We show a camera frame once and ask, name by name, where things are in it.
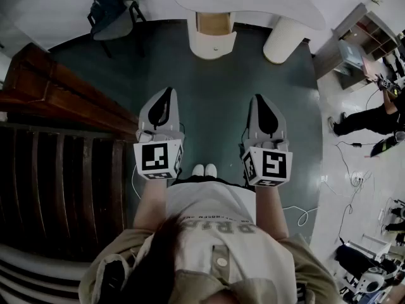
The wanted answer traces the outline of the pink box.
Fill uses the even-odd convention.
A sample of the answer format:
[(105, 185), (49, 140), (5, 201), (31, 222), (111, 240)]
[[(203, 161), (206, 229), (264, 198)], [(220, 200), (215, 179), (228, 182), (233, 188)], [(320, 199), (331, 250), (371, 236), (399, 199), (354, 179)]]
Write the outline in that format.
[(371, 81), (376, 81), (379, 78), (380, 70), (376, 61), (371, 61), (367, 57), (362, 57), (363, 73), (366, 78)]

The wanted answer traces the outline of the person's white shirt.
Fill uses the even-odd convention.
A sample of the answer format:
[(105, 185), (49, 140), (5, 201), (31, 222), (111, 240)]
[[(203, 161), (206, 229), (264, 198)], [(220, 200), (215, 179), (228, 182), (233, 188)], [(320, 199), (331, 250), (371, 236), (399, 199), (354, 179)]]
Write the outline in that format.
[(167, 186), (166, 220), (178, 216), (196, 220), (244, 221), (256, 225), (256, 213), (251, 215), (243, 202), (249, 195), (247, 189), (218, 182)]

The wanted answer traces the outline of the person's left forearm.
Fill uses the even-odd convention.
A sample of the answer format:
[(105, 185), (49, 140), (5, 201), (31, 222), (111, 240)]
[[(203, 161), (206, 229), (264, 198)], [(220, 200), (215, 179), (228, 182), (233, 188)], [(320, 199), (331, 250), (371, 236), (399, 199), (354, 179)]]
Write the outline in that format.
[(133, 228), (156, 231), (166, 220), (167, 180), (146, 180)]

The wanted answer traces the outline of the black and green bag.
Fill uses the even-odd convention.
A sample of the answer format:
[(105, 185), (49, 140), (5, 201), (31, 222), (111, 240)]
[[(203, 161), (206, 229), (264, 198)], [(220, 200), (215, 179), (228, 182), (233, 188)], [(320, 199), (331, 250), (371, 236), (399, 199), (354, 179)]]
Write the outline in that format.
[(396, 139), (396, 137), (394, 135), (389, 136), (386, 139), (382, 139), (381, 141), (377, 142), (370, 153), (370, 157), (376, 157), (379, 154), (388, 151), (390, 148), (393, 148), (394, 146), (396, 146), (398, 144), (398, 140)]

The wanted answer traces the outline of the grey box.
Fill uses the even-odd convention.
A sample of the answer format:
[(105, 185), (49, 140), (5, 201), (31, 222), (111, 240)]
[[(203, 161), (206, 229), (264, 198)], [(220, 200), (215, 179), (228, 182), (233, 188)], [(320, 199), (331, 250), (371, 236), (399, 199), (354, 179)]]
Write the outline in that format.
[(356, 67), (360, 70), (362, 69), (364, 65), (363, 57), (357, 46), (349, 44), (345, 40), (339, 40), (338, 47), (343, 62), (347, 63), (352, 67)]

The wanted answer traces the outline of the dark wooden bed frame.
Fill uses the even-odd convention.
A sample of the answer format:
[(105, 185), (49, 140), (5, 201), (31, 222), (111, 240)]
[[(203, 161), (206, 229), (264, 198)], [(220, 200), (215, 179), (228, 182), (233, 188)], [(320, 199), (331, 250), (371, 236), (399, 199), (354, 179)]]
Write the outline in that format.
[(137, 118), (27, 44), (0, 88), (0, 243), (89, 262), (128, 226)]

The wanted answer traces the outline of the person's black trousers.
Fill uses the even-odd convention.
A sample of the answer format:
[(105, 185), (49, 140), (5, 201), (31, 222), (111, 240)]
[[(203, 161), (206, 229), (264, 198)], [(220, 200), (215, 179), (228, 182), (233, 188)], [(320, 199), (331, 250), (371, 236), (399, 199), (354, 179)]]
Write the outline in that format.
[(173, 181), (171, 186), (174, 186), (174, 185), (177, 185), (177, 184), (201, 183), (201, 182), (218, 182), (218, 183), (226, 184), (226, 185), (229, 185), (229, 186), (240, 187), (240, 188), (243, 188), (243, 189), (248, 189), (248, 190), (254, 191), (253, 186), (250, 186), (250, 185), (247, 185), (247, 184), (245, 184), (244, 186), (239, 185), (239, 184), (232, 184), (232, 183), (229, 183), (229, 182), (227, 182), (227, 181), (225, 181), (225, 180), (223, 180), (221, 178), (213, 177), (213, 176), (210, 176), (210, 175), (208, 175), (208, 176), (192, 175), (192, 176), (190, 176), (190, 177), (188, 177), (186, 179), (177, 178), (177, 179), (175, 179)]

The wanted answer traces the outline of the black and white equipment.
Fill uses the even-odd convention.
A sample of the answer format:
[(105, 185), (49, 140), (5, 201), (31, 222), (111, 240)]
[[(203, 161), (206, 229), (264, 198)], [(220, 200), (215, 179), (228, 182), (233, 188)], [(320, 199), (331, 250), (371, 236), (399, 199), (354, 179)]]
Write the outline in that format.
[(395, 261), (384, 256), (375, 260), (349, 242), (336, 249), (335, 261), (347, 272), (340, 289), (347, 304), (358, 304), (364, 296), (380, 295), (387, 288), (405, 281), (405, 270), (400, 269)]

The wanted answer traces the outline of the large white wood-lined drawer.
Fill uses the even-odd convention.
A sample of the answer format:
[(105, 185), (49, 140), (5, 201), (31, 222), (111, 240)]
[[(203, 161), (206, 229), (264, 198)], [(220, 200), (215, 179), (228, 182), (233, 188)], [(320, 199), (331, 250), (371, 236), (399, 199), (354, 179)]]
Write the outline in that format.
[(236, 31), (235, 13), (187, 12), (187, 29), (191, 51), (204, 60), (215, 60), (232, 52)]

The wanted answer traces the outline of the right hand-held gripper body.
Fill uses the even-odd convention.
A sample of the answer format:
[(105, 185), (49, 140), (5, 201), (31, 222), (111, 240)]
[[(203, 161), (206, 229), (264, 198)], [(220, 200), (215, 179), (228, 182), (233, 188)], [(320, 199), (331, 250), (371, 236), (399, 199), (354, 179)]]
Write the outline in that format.
[(292, 152), (286, 139), (273, 139), (247, 147), (242, 155), (249, 186), (277, 187), (290, 181)]

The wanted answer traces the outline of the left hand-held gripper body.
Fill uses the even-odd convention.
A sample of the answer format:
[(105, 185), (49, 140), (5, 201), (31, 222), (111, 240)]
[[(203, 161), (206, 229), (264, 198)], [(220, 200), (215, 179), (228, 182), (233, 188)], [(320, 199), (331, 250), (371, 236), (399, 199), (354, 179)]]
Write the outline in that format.
[(184, 135), (139, 130), (137, 137), (134, 155), (138, 174), (147, 180), (176, 179), (184, 155)]

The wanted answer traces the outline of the grey chair black frame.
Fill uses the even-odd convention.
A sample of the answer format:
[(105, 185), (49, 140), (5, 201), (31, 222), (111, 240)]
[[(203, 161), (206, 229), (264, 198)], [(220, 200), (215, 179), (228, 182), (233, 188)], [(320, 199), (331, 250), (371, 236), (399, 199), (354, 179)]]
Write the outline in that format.
[[(146, 18), (141, 12), (139, 4), (136, 0), (124, 0), (124, 2), (127, 5), (127, 8), (117, 20), (96, 35), (91, 35), (90, 32), (92, 40), (100, 42), (104, 52), (109, 58), (112, 57), (112, 54), (108, 49), (106, 42), (130, 35), (135, 28), (137, 20), (141, 20), (142, 22), (146, 21)], [(94, 23), (89, 14), (87, 15), (87, 20), (92, 28)]]

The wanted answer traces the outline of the person's khaki jacket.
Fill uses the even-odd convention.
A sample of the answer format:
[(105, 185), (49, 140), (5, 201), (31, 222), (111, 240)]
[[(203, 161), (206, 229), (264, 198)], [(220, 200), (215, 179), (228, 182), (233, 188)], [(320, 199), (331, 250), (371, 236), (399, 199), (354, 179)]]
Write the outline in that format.
[(244, 221), (174, 216), (123, 231), (93, 261), (80, 304), (337, 304), (328, 270), (301, 236)]

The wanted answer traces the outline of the grey open shelf cabinet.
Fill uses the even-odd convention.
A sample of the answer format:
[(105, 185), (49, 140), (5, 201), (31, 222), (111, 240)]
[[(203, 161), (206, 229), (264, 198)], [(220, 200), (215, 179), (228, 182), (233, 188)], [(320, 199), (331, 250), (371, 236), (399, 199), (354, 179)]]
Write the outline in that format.
[(333, 72), (343, 90), (359, 89), (370, 82), (363, 69), (343, 62), (338, 41), (345, 40), (358, 47), (362, 57), (376, 61), (380, 74), (384, 73), (380, 61), (399, 47), (401, 41), (389, 26), (363, 3), (358, 4), (343, 21), (332, 30), (332, 37), (313, 58), (316, 78)]

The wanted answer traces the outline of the person's right forearm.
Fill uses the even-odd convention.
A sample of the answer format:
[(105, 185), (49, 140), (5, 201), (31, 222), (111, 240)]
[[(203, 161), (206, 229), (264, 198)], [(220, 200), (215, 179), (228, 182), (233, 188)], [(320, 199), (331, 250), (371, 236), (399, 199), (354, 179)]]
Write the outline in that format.
[(289, 237), (277, 187), (256, 186), (256, 225), (279, 241)]

